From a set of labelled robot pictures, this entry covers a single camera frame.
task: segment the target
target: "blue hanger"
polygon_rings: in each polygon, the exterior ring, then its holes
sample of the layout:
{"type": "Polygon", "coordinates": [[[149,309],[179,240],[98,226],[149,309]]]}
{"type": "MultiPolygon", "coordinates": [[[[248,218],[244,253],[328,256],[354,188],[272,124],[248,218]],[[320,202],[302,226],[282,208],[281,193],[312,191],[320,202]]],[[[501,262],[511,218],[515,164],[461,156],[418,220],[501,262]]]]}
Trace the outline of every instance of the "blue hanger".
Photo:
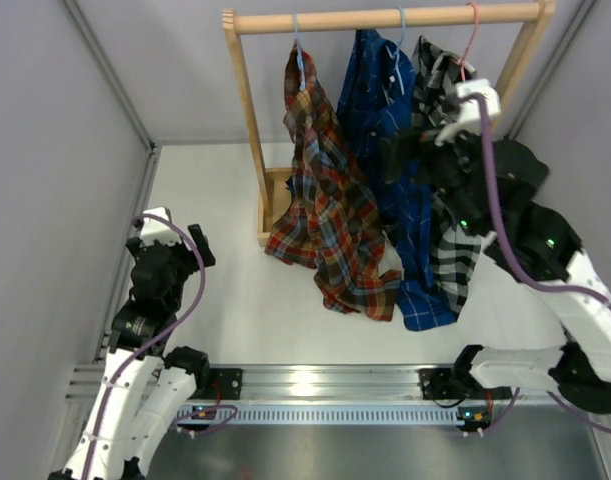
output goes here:
{"type": "Polygon", "coordinates": [[[400,58],[400,53],[401,53],[401,45],[403,44],[403,40],[405,40],[405,10],[403,10],[403,7],[396,7],[398,8],[398,11],[401,14],[401,28],[402,28],[402,32],[401,32],[401,38],[398,41],[398,43],[396,44],[396,52],[394,52],[392,54],[392,52],[389,50],[389,48],[385,47],[387,50],[387,53],[389,54],[389,58],[391,59],[396,59],[396,66],[394,67],[394,71],[396,72],[396,76],[398,77],[398,84],[401,87],[401,95],[405,95],[405,87],[403,86],[403,77],[401,76],[401,71],[398,67],[398,60],[400,58]]]}
{"type": "Polygon", "coordinates": [[[292,21],[294,22],[294,33],[296,33],[296,64],[301,72],[300,90],[305,90],[305,68],[303,67],[303,49],[301,48],[301,38],[298,34],[298,19],[296,12],[292,13],[292,21]]]}

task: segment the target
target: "blue plaid shirt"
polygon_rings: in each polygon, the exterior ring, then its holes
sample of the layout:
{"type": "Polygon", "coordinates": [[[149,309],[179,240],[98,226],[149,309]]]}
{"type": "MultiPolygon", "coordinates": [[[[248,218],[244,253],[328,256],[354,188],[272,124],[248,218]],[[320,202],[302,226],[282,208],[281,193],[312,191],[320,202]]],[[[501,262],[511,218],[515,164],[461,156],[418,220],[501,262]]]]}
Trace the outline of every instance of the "blue plaid shirt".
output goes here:
{"type": "Polygon", "coordinates": [[[359,30],[337,114],[350,150],[369,179],[383,225],[397,228],[396,251],[405,275],[396,303],[405,327],[418,331],[448,325],[455,318],[429,263],[432,196],[427,185],[410,180],[418,163],[408,162],[398,183],[386,184],[381,173],[379,138],[411,127],[415,79],[409,58],[403,52],[397,56],[395,43],[376,30],[359,30]]]}

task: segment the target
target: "gray floor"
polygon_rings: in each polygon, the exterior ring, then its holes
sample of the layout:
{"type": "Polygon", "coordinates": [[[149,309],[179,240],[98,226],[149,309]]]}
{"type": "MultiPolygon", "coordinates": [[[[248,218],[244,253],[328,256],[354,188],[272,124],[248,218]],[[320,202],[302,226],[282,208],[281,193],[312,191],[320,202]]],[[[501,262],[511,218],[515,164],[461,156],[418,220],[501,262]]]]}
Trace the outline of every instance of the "gray floor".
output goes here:
{"type": "Polygon", "coordinates": [[[588,431],[554,408],[519,407],[483,439],[410,427],[233,426],[170,433],[148,480],[599,480],[588,431]]]}

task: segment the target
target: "wooden frame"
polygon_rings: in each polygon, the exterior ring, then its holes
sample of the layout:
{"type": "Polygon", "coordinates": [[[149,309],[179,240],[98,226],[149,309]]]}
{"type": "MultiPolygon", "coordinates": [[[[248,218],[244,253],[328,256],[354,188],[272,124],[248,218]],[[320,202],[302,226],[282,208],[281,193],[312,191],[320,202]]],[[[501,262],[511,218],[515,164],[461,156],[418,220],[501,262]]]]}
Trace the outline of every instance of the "wooden frame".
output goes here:
{"type": "MultiPolygon", "coordinates": [[[[496,83],[495,88],[501,98],[501,111],[505,111],[514,96],[527,65],[531,61],[536,47],[554,14],[554,10],[555,0],[535,0],[532,3],[481,5],[478,7],[481,24],[523,24],[496,83]]],[[[466,25],[473,24],[475,20],[474,11],[470,6],[406,8],[404,12],[407,27],[466,25]]],[[[298,29],[301,32],[396,28],[401,26],[401,16],[398,9],[300,13],[296,18],[298,29]]],[[[241,36],[293,32],[293,17],[290,14],[239,16],[233,9],[227,9],[223,11],[223,29],[232,57],[234,76],[236,77],[238,93],[243,104],[249,132],[249,146],[252,150],[252,158],[258,177],[260,190],[258,243],[264,246],[269,238],[273,223],[289,206],[290,195],[285,188],[285,180],[289,178],[291,169],[265,168],[241,36]]]]}

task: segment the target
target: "red plaid shirt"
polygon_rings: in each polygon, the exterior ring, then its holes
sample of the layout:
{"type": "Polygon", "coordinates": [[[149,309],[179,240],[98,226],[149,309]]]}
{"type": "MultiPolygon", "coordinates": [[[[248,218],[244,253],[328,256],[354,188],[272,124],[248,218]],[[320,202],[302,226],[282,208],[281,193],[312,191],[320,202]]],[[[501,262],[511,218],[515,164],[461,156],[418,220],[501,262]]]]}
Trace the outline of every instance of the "red plaid shirt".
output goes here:
{"type": "Polygon", "coordinates": [[[285,68],[284,123],[295,144],[292,204],[274,224],[265,253],[318,271],[323,304],[392,319],[400,282],[395,270],[379,277],[385,239],[374,195],[347,151],[336,114],[303,52],[306,87],[299,91],[296,46],[285,68]]]}

